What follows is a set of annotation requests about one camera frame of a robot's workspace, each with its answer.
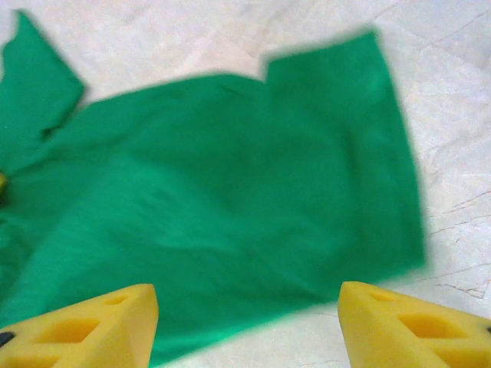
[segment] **white marble floor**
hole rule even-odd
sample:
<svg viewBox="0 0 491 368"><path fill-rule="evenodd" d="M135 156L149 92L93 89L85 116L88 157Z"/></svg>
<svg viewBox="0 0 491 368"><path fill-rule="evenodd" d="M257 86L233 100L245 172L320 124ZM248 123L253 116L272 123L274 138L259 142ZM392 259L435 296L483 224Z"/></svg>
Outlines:
<svg viewBox="0 0 491 368"><path fill-rule="evenodd" d="M261 54L381 30L420 166L432 270L397 291L491 317L491 0L2 0L26 8L95 100L189 73L259 75ZM173 368L349 367L335 307L243 334Z"/></svg>

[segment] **green felt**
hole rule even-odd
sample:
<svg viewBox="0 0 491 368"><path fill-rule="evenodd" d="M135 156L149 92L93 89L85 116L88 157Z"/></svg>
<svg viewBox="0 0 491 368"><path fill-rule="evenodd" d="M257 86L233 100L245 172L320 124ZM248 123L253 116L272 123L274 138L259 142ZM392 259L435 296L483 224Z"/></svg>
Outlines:
<svg viewBox="0 0 491 368"><path fill-rule="evenodd" d="M3 52L0 326L155 285L152 366L424 263L414 165L369 32L77 108L24 13Z"/></svg>

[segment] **green cloth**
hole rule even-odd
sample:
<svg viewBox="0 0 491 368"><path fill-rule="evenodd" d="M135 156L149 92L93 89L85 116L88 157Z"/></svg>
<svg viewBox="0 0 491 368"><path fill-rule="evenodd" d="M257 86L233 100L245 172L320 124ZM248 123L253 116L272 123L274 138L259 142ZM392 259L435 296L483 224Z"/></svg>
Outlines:
<svg viewBox="0 0 491 368"><path fill-rule="evenodd" d="M24 13L0 84L0 326L155 285L152 366L424 263L373 32L77 107Z"/></svg>

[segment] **yellow object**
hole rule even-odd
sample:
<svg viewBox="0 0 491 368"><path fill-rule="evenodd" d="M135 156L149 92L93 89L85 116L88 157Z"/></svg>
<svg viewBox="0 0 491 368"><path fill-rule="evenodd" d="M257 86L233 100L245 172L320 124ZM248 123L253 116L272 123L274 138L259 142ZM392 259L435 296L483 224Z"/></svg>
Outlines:
<svg viewBox="0 0 491 368"><path fill-rule="evenodd" d="M351 368L490 368L491 320L360 282L338 314Z"/></svg>
<svg viewBox="0 0 491 368"><path fill-rule="evenodd" d="M0 194L2 193L2 190L5 186L5 184L7 184L7 178L5 178L5 175L3 175L1 172L0 172Z"/></svg>
<svg viewBox="0 0 491 368"><path fill-rule="evenodd" d="M0 368L147 368L157 296L141 284L0 330Z"/></svg>

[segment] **marble surface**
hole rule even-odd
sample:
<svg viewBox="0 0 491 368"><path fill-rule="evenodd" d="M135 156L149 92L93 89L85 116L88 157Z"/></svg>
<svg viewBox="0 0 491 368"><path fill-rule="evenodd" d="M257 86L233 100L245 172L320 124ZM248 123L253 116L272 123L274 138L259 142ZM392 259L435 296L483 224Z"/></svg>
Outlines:
<svg viewBox="0 0 491 368"><path fill-rule="evenodd" d="M26 8L96 100L182 77L260 75L265 51L375 24L407 115L432 268L387 284L491 317L490 0L2 0ZM173 368L349 367L335 306L245 333Z"/></svg>

